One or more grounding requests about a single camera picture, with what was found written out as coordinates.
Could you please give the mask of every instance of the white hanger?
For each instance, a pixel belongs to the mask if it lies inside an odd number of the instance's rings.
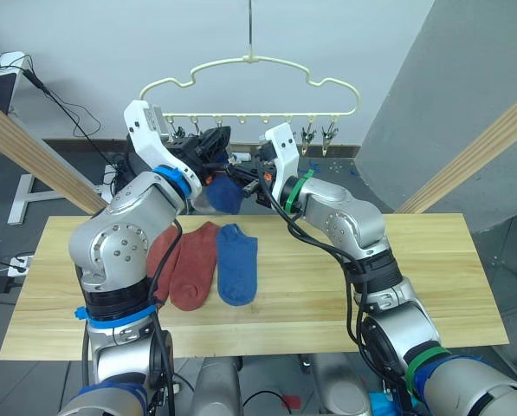
[[[197,83],[197,80],[195,78],[195,74],[197,72],[203,71],[207,68],[217,67],[220,65],[229,65],[231,63],[255,63],[255,62],[272,62],[272,63],[278,63],[281,65],[289,66],[292,68],[297,68],[300,71],[304,72],[305,74],[305,81],[308,85],[311,85],[313,87],[321,87],[327,82],[332,82],[334,84],[340,85],[341,87],[349,89],[355,96],[356,99],[356,105],[349,109],[348,111],[342,111],[342,112],[327,112],[327,113],[164,113],[163,116],[165,120],[170,123],[173,126],[174,118],[177,117],[188,117],[191,120],[191,123],[193,123],[195,126],[197,126],[198,118],[199,117],[212,117],[216,120],[216,123],[219,125],[223,122],[223,117],[236,117],[241,124],[244,124],[246,122],[246,119],[248,117],[258,117],[262,119],[263,123],[268,123],[270,117],[283,117],[285,118],[286,122],[291,122],[293,117],[307,117],[309,123],[313,123],[317,117],[329,117],[330,122],[334,123],[338,120],[339,117],[347,116],[355,113],[359,107],[362,99],[360,98],[360,92],[351,84],[348,82],[344,82],[342,80],[338,80],[336,78],[324,78],[323,80],[316,82],[312,81],[310,79],[310,69],[307,67],[300,65],[299,63],[286,61],[284,59],[278,59],[278,58],[272,58],[269,56],[258,56],[254,55],[253,49],[252,49],[252,0],[249,0],[249,54],[245,55],[241,58],[229,58],[229,59],[222,59],[220,61],[213,61],[204,63],[202,65],[198,65],[197,67],[193,68],[191,70],[191,80],[187,82],[181,82],[176,78],[163,78],[161,80],[157,80],[155,82],[151,82],[146,87],[144,87],[140,94],[139,98],[141,100],[144,100],[145,95],[153,88],[157,87],[158,85],[166,84],[169,82],[174,83],[180,88],[188,88],[192,87]]]

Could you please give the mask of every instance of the power strip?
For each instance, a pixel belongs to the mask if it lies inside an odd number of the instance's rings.
[[[18,266],[23,267],[25,271],[20,272],[14,269],[13,267],[8,268],[8,277],[20,277],[20,276],[26,276],[29,267],[31,266],[31,262],[33,261],[33,256],[19,256],[19,257],[12,257],[10,260],[10,264],[12,266]]]

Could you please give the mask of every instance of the wooden board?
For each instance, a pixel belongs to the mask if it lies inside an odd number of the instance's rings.
[[[87,214],[105,208],[106,201],[90,184],[71,173],[45,146],[29,137],[0,111],[0,152]]]
[[[430,208],[517,140],[517,102],[398,208],[419,214]]]
[[[79,360],[83,304],[68,240],[86,217],[51,217],[23,285],[0,360]],[[182,312],[169,303],[160,321],[175,357],[355,351],[345,329],[339,266],[323,251],[291,237],[277,216],[180,217],[184,231],[204,221],[237,222],[258,237],[258,290],[246,306],[217,294]],[[507,343],[507,335],[461,214],[387,215],[387,233],[447,347]],[[320,233],[306,227],[316,237]]]

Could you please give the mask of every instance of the wooden beam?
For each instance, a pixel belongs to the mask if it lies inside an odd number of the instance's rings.
[[[87,214],[94,214],[106,207],[106,201],[87,183],[73,175],[1,111],[0,152]]]
[[[517,140],[517,102],[396,210],[421,213],[430,208]]]

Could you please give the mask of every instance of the wooden table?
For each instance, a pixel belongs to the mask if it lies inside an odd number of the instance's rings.
[[[83,305],[68,255],[72,230],[87,217],[50,217],[11,318],[0,360],[79,360]],[[258,237],[258,290],[246,306],[217,294],[183,312],[167,303],[160,321],[175,357],[356,351],[346,334],[344,280],[322,250],[291,237],[277,216],[181,217],[184,231],[204,221],[237,222]],[[386,215],[400,269],[410,278],[446,347],[508,343],[499,311],[461,214]],[[305,227],[315,237],[321,234]]]

